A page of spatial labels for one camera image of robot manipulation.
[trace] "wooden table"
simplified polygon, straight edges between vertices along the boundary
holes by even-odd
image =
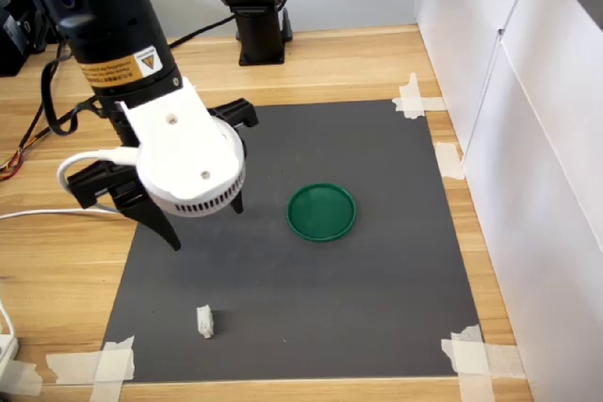
[[[441,96],[414,25],[298,33],[287,45],[282,66],[241,68],[238,52],[232,39],[196,39],[175,56],[207,106],[238,97],[255,105],[392,99],[411,72],[416,72],[423,96]],[[41,69],[53,53],[49,49],[32,56],[18,77],[0,80],[0,155],[14,151],[38,108]],[[59,114],[91,94],[74,61],[61,66],[53,91]],[[434,142],[457,143],[448,113],[429,112],[427,117]],[[88,112],[79,118],[77,133],[48,137],[28,154],[16,177],[0,184],[0,214],[76,207],[56,181],[59,162],[73,153],[119,144],[108,121]],[[513,345],[466,182],[445,179],[444,185],[485,340]],[[135,222],[113,216],[35,216],[0,222],[3,300],[21,341],[18,359],[36,363],[45,383],[41,396],[32,400],[88,400],[90,388],[53,384],[56,376],[45,356],[100,349],[135,228]],[[497,400],[531,400],[524,380],[496,379],[494,386]],[[387,378],[126,383],[122,400],[444,402],[461,397],[457,378]]]

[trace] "small white object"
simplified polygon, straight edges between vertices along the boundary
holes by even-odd
[[[436,143],[435,158],[442,177],[464,179],[463,165],[454,143]]]
[[[214,316],[209,305],[197,308],[197,329],[205,339],[214,335]]]

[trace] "green lid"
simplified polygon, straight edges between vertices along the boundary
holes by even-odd
[[[328,242],[351,229],[356,219],[356,203],[339,185],[307,185],[291,198],[286,219],[300,237],[312,242]]]

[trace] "white cable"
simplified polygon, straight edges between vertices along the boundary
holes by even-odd
[[[14,327],[14,325],[12,325],[10,316],[8,315],[7,310],[4,307],[4,304],[2,303],[2,293],[1,292],[0,292],[0,313],[2,313],[5,320],[7,321],[7,326],[8,326],[8,329],[10,330],[10,335],[8,336],[7,346],[3,350],[0,350],[0,362],[2,362],[2,360],[4,359],[4,356],[10,350],[10,345],[15,340],[15,327]]]
[[[71,157],[65,159],[59,166],[57,170],[57,179],[58,183],[61,187],[67,192],[71,193],[69,189],[69,183],[67,182],[67,170],[69,167],[77,162],[81,162],[82,160],[89,159],[97,159],[97,160],[109,160],[115,164],[121,165],[136,165],[136,156],[138,150],[136,148],[125,148],[120,147],[114,150],[98,150],[98,151],[88,151],[85,153],[78,153],[72,155]],[[94,205],[97,209],[112,213],[118,213],[119,211],[113,207],[104,206],[101,203],[96,203]]]
[[[35,209],[33,211],[21,211],[21,212],[13,212],[12,214],[6,214],[0,216],[0,220],[6,220],[8,218],[16,218],[16,217],[25,217],[25,216],[36,216],[39,214],[116,214],[116,211],[107,210],[107,209],[82,209],[74,208],[74,209]]]

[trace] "warning label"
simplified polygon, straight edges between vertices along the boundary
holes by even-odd
[[[82,72],[93,87],[107,88],[136,82],[163,69],[154,46],[149,46],[132,56],[103,63],[80,64]]]

